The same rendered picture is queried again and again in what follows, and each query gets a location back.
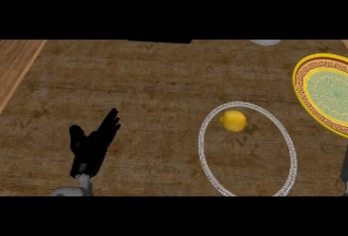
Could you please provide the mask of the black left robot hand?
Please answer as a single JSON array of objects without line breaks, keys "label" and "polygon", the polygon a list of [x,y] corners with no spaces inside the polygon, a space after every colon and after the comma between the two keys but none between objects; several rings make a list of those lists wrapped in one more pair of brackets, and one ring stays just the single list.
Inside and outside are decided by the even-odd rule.
[{"label": "black left robot hand", "polygon": [[90,135],[84,134],[78,125],[74,124],[69,127],[71,150],[75,155],[71,169],[72,177],[77,177],[81,174],[95,177],[99,172],[108,148],[121,127],[117,115],[118,110],[112,108],[99,128]]}]

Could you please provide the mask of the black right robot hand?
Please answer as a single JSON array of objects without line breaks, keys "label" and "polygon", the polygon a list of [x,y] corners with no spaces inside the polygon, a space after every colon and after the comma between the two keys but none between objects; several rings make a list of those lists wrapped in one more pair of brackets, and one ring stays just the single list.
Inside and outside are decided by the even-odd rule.
[{"label": "black right robot hand", "polygon": [[339,178],[344,182],[344,194],[342,194],[342,196],[348,196],[348,149],[345,151],[345,158],[344,158],[344,162],[342,162],[342,170],[341,170]]}]

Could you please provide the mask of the pale grey round object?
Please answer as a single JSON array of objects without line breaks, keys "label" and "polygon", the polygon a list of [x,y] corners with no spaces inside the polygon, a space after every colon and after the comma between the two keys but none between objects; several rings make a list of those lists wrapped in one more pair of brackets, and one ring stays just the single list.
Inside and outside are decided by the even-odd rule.
[{"label": "pale grey round object", "polygon": [[252,43],[261,46],[273,46],[276,45],[282,40],[249,40]]}]

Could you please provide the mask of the yellow cupcake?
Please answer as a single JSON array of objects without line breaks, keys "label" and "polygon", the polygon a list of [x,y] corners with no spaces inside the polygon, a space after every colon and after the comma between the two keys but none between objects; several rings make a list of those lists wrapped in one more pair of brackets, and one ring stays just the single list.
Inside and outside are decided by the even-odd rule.
[{"label": "yellow cupcake", "polygon": [[218,118],[227,131],[238,133],[246,127],[246,116],[238,110],[227,110]]}]

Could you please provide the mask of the yellow patterned plate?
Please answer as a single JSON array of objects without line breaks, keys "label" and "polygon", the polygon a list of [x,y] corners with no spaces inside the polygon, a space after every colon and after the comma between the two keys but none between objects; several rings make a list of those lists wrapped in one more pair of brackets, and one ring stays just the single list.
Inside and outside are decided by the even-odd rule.
[{"label": "yellow patterned plate", "polygon": [[294,68],[292,85],[314,120],[348,138],[348,58],[330,53],[305,56]]}]

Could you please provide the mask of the oval placemat with white rim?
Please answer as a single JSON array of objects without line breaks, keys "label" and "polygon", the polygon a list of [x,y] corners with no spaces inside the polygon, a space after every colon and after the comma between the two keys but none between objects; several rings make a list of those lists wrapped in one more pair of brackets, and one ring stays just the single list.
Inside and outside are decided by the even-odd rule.
[{"label": "oval placemat with white rim", "polygon": [[[223,163],[213,157],[213,149],[207,153],[205,140],[213,140],[214,136],[205,136],[205,133],[214,119],[232,109],[245,114],[257,114],[257,119],[266,119],[280,150],[276,151],[272,148],[261,129],[251,124],[241,133],[224,134],[223,138],[217,140],[217,145],[227,148],[223,154],[229,154],[221,161],[227,162],[230,168],[223,168]],[[286,196],[291,193],[298,175],[294,141],[279,119],[255,104],[246,101],[232,101],[210,111],[201,123],[198,154],[207,180],[223,195]]]}]

